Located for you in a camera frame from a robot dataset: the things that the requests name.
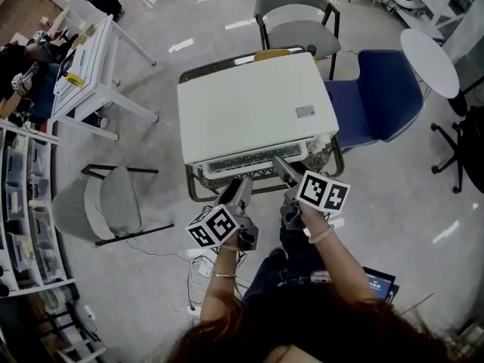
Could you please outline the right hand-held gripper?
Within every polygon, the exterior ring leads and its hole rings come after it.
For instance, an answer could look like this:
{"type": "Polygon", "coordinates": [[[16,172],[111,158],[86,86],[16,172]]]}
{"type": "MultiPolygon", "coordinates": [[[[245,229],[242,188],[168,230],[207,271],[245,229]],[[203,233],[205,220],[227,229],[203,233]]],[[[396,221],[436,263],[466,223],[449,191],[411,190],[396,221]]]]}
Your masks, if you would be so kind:
{"type": "Polygon", "coordinates": [[[304,228],[302,205],[321,213],[338,213],[343,209],[351,189],[349,184],[309,170],[303,175],[300,162],[288,163],[278,155],[273,157],[272,163],[281,181],[290,188],[284,193],[281,207],[281,218],[286,229],[304,228]]]}

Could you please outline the white glass oven door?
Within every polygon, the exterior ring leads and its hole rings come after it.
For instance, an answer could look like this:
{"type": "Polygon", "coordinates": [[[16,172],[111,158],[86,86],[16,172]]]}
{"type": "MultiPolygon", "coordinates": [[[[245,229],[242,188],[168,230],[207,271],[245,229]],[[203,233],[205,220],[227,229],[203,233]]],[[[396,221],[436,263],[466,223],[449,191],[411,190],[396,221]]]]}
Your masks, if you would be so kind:
{"type": "Polygon", "coordinates": [[[306,142],[298,140],[270,145],[205,160],[193,164],[193,167],[200,168],[207,178],[223,178],[261,169],[270,169],[273,167],[272,161],[275,156],[282,157],[289,163],[304,160],[308,156],[306,142]]]}

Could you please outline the white oven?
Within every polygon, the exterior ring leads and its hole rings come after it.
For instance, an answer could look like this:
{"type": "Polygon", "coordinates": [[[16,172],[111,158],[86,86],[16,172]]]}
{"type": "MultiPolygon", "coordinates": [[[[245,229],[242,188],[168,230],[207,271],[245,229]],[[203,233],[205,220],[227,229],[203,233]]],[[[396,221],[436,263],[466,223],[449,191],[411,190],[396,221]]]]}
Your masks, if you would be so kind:
{"type": "Polygon", "coordinates": [[[185,164],[304,140],[323,147],[339,131],[337,117],[308,52],[237,66],[177,88],[185,164]],[[296,108],[315,115],[298,118],[296,108]]]}

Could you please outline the person's right forearm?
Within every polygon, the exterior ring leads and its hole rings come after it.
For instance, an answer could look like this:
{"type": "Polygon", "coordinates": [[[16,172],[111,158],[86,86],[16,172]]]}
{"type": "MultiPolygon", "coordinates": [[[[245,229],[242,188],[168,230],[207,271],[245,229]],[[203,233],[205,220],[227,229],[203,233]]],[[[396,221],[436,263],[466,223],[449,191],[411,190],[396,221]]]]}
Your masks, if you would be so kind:
{"type": "Polygon", "coordinates": [[[348,251],[335,231],[317,248],[338,294],[348,303],[367,302],[374,298],[361,264],[348,251]]]}

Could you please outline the person's left forearm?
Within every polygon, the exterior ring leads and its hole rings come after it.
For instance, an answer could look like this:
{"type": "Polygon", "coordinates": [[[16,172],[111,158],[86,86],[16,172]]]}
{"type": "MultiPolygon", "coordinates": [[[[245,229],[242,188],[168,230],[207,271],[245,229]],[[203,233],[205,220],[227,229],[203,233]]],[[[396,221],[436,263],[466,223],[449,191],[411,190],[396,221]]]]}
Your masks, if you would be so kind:
{"type": "MultiPolygon", "coordinates": [[[[221,245],[213,272],[236,274],[238,248],[238,236],[234,234],[221,245]]],[[[211,277],[201,307],[200,320],[202,322],[215,321],[227,313],[228,307],[223,303],[223,299],[227,296],[234,297],[235,282],[236,278],[211,277]]]]}

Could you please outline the pink bangle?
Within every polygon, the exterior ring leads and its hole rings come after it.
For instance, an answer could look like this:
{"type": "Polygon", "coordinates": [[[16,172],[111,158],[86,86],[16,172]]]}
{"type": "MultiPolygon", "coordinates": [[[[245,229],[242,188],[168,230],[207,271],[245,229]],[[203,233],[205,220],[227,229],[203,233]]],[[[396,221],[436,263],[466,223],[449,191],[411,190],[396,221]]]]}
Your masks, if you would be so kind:
{"type": "Polygon", "coordinates": [[[320,233],[318,236],[310,236],[309,243],[310,244],[317,244],[325,240],[329,235],[333,234],[334,232],[334,225],[330,224],[326,231],[320,233]]]}

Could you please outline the white power adapter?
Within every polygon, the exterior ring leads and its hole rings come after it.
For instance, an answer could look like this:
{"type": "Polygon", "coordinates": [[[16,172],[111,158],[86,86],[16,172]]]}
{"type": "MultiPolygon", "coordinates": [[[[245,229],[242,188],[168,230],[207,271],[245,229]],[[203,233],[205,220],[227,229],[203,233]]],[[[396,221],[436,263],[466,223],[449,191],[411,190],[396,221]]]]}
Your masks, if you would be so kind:
{"type": "Polygon", "coordinates": [[[199,259],[198,269],[196,274],[200,278],[209,279],[212,274],[213,263],[210,259],[202,258],[199,259]]]}

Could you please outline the yellow flat board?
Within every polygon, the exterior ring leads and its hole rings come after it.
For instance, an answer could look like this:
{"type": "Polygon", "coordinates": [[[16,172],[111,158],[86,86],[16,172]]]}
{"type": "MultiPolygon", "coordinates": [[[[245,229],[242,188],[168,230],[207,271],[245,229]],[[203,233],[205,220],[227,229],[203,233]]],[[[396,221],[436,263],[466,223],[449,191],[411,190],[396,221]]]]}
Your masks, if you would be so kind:
{"type": "Polygon", "coordinates": [[[269,49],[264,51],[258,51],[253,57],[254,62],[264,61],[276,57],[284,57],[291,55],[292,52],[288,49],[269,49]]]}

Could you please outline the grey padded chair black legs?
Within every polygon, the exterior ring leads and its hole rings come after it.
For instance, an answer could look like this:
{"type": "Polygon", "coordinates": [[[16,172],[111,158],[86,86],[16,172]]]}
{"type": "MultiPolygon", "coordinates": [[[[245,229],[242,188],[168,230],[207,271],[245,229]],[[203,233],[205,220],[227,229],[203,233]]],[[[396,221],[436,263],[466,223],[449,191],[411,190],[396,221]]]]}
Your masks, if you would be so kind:
{"type": "Polygon", "coordinates": [[[55,228],[102,247],[175,225],[142,228],[141,209],[131,173],[157,174],[157,169],[88,164],[81,175],[52,200],[55,228]]]}
{"type": "Polygon", "coordinates": [[[256,0],[254,18],[259,26],[262,48],[264,50],[315,45],[313,54],[316,60],[330,58],[329,79],[334,78],[339,42],[340,12],[328,0],[256,0]],[[320,22],[309,19],[292,19],[279,23],[269,29],[265,19],[279,8],[302,6],[321,11],[324,16],[320,22]]]}

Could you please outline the blue chair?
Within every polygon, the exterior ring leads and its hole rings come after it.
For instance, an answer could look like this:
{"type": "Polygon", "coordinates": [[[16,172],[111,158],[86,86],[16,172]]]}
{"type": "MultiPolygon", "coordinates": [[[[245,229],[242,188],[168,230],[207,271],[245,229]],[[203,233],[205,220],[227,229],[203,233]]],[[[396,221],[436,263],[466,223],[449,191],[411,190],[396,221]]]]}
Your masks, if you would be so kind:
{"type": "Polygon", "coordinates": [[[420,86],[402,51],[363,50],[357,60],[357,79],[324,83],[340,127],[342,150],[392,141],[424,107],[420,86]]]}

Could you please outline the dark tablet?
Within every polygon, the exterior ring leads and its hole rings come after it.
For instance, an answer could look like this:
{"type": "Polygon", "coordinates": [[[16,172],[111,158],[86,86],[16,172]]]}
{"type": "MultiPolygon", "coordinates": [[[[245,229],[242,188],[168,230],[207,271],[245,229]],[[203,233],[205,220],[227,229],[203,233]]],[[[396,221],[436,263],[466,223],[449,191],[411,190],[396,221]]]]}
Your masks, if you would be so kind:
{"type": "Polygon", "coordinates": [[[399,291],[399,286],[395,285],[396,277],[368,267],[363,269],[375,298],[391,303],[399,291]]]}

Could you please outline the thin brown stick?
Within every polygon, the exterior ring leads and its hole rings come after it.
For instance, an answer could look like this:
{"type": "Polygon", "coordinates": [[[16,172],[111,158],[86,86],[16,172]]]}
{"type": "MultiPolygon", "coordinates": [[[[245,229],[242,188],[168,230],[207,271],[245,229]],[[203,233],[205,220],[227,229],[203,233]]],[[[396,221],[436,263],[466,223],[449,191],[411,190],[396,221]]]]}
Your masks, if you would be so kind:
{"type": "Polygon", "coordinates": [[[427,296],[425,296],[423,299],[421,299],[420,301],[416,302],[413,306],[407,308],[406,310],[404,310],[403,312],[400,313],[401,316],[403,315],[406,315],[407,313],[409,312],[414,312],[417,310],[417,308],[425,303],[428,299],[432,298],[434,296],[434,292],[428,294],[427,296]]]}

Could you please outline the white round side table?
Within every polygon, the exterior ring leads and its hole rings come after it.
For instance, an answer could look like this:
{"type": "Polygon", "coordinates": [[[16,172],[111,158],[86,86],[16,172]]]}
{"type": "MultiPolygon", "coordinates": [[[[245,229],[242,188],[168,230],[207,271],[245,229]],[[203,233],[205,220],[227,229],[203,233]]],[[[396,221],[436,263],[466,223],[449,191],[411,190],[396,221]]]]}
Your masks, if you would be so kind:
{"type": "Polygon", "coordinates": [[[440,45],[416,29],[404,29],[400,42],[413,70],[427,85],[424,100],[431,92],[447,99],[458,95],[460,86],[457,71],[440,45]]]}

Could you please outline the white square table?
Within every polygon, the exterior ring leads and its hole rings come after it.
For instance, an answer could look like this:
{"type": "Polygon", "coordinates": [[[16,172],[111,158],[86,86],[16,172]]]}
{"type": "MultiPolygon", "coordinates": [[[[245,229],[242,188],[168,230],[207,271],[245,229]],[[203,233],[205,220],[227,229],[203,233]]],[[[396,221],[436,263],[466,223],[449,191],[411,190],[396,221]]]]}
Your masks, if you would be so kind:
{"type": "Polygon", "coordinates": [[[78,77],[84,80],[84,84],[79,87],[69,83],[63,92],[55,95],[51,118],[47,121],[48,132],[53,131],[56,122],[61,122],[116,141],[119,139],[118,134],[83,122],[87,116],[100,110],[108,102],[151,123],[158,121],[158,115],[112,88],[115,83],[114,67],[120,40],[126,42],[149,65],[157,64],[111,16],[102,20],[95,26],[94,34],[89,40],[75,49],[75,57],[79,59],[80,67],[78,77]]]}

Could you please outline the white storage shelf unit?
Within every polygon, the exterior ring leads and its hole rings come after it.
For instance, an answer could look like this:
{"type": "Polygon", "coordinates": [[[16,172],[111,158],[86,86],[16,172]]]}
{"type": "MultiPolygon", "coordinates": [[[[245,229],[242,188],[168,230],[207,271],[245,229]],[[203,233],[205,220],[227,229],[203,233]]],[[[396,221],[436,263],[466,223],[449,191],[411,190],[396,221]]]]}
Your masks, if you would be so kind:
{"type": "Polygon", "coordinates": [[[0,119],[0,299],[74,283],[52,215],[53,135],[0,119]]]}

